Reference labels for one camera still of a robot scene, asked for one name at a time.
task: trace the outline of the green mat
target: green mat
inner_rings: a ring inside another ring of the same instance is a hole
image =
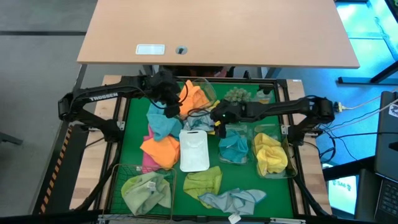
[[[235,84],[235,83],[212,83],[216,91],[217,98],[224,97],[226,92],[234,86],[244,88],[254,96],[257,92],[258,85],[252,84]],[[149,107],[148,99],[131,100],[130,110],[127,118],[125,136],[122,146],[122,154],[120,164],[142,164],[142,150],[140,146],[143,137],[148,134],[146,113]],[[248,124],[254,127],[258,124],[278,124],[279,120],[276,116],[267,117],[262,121]],[[220,194],[227,190],[240,188],[243,190],[259,189],[265,191],[267,197],[256,205],[254,215],[251,217],[278,217],[292,218],[293,211],[289,194],[287,179],[263,179],[257,175],[256,164],[252,162],[243,166],[225,164],[220,162],[218,157],[219,139],[216,136],[208,136],[208,148],[210,157],[210,167],[219,166],[223,172],[223,180],[221,181]],[[174,209],[172,215],[202,215],[202,216],[219,216],[227,217],[229,213],[223,213],[221,210],[212,208],[207,209],[201,203],[186,194],[182,190],[183,182],[187,173],[180,170],[180,163],[174,165],[177,171]],[[116,186],[122,186],[125,182],[124,175],[119,171]],[[170,211],[155,207],[151,214],[153,215],[170,215]],[[111,203],[111,213],[126,213],[127,206],[121,198],[121,193],[117,187],[113,192],[113,201]]]

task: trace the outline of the wire basket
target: wire basket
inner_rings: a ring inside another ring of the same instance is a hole
[[[110,209],[108,214],[103,211],[103,220],[114,220],[114,221],[131,221],[134,223],[170,223],[172,220],[173,206],[174,206],[174,195],[175,195],[175,182],[177,172],[175,169],[170,170],[159,169],[158,167],[141,166],[141,165],[128,165],[128,164],[117,164],[113,167],[113,171],[117,170],[116,180],[112,186],[110,196]],[[133,215],[129,207],[126,205],[122,198],[121,188],[126,181],[132,177],[142,175],[148,172],[156,172],[164,176],[170,184],[171,190],[171,207],[165,208],[159,204],[150,210],[145,215]]]

